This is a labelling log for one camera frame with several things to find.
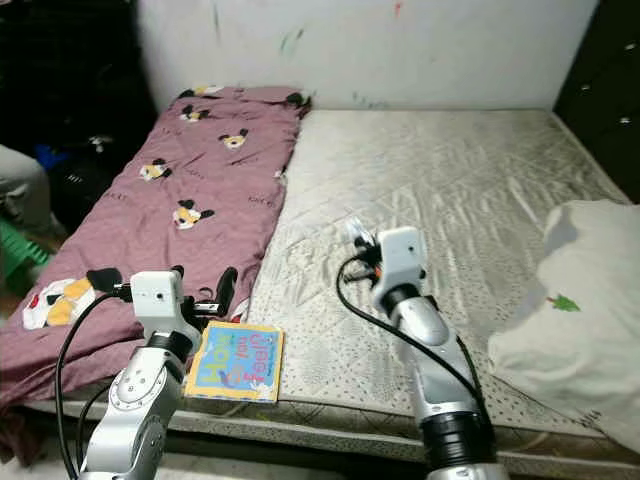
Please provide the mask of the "clear plastic wrapper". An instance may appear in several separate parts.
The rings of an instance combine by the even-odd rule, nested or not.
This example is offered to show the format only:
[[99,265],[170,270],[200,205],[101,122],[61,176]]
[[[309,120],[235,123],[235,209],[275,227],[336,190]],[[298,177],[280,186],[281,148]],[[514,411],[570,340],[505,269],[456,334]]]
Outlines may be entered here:
[[347,229],[349,238],[351,238],[353,246],[355,246],[355,236],[357,236],[357,234],[362,234],[362,233],[371,234],[371,236],[375,238],[375,246],[376,244],[378,244],[378,239],[376,239],[375,234],[372,233],[370,229],[367,229],[365,225],[361,223],[361,220],[358,218],[349,219],[346,223],[346,229]]

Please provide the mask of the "white pillow with green print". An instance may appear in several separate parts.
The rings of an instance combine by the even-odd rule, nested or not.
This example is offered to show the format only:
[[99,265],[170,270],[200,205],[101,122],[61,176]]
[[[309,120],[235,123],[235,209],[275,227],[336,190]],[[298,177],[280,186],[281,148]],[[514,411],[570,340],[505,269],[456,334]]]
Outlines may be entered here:
[[640,205],[567,202],[543,239],[526,300],[486,343],[494,375],[640,453]]

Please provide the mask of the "person's grey trouser leg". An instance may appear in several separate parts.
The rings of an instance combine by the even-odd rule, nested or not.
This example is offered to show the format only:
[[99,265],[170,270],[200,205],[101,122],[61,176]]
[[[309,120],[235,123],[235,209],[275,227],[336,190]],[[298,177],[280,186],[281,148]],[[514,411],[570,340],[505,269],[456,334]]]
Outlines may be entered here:
[[55,236],[61,225],[51,210],[49,178],[33,157],[0,146],[1,206],[19,228]]

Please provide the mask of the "blue cloth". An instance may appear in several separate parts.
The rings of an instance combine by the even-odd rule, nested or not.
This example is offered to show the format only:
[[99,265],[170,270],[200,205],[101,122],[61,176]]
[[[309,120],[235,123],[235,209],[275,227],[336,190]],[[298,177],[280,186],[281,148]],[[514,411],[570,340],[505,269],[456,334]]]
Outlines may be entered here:
[[51,172],[55,166],[64,163],[68,159],[69,154],[61,151],[60,148],[46,145],[46,143],[37,143],[35,146],[35,157],[37,164],[41,166],[45,172]]

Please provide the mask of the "quilted beige mattress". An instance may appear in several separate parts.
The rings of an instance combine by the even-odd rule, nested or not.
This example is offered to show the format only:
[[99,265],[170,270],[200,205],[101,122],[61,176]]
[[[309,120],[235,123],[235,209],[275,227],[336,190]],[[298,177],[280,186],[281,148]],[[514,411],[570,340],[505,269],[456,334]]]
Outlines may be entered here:
[[[314,111],[283,173],[285,198],[246,301],[243,323],[285,335],[275,403],[305,402],[412,417],[396,340],[348,314],[333,291],[351,218],[417,227],[428,247],[424,289],[460,332],[479,370],[486,343],[515,317],[543,255],[541,224],[575,200],[625,201],[547,111]],[[51,323],[83,305],[61,289],[28,319]]]

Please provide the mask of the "dark bed frame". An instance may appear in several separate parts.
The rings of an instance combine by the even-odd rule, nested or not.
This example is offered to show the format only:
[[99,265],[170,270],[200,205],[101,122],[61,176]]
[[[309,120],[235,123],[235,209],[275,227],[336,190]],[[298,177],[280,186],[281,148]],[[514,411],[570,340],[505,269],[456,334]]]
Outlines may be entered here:
[[[640,480],[640,454],[580,422],[540,404],[498,404],[490,412],[499,461],[513,477]],[[353,477],[421,477],[428,471],[410,416],[305,402],[214,402],[182,410],[170,421],[164,449]]]

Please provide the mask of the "purple cartoon print blanket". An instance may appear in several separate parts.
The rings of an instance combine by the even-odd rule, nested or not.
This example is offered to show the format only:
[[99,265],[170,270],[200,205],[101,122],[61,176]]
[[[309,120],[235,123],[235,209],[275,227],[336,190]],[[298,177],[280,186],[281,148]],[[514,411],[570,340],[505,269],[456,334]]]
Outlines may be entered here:
[[52,397],[52,375],[73,314],[28,319],[72,288],[90,315],[74,335],[61,374],[65,390],[110,378],[143,342],[131,306],[95,303],[92,271],[128,280],[140,271],[180,266],[187,294],[238,271],[236,301],[246,301],[285,198],[283,173],[308,110],[288,87],[197,87],[157,116],[128,161],[38,275],[1,329],[3,410]]

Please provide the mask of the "black bag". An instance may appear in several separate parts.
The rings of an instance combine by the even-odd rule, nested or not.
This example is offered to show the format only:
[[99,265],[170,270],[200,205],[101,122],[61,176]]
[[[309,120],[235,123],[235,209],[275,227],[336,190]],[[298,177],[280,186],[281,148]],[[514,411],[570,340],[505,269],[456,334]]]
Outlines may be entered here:
[[0,141],[32,157],[36,145],[69,154],[45,172],[52,212],[69,229],[140,151],[156,119],[136,12],[134,0],[0,6]]

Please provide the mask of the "blue yellow children's book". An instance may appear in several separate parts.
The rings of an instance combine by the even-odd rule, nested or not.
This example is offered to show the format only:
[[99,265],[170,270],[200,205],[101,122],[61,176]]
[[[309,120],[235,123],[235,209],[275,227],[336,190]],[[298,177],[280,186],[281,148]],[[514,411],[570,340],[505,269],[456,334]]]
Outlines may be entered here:
[[278,326],[211,323],[184,380],[183,396],[275,403],[284,339]]

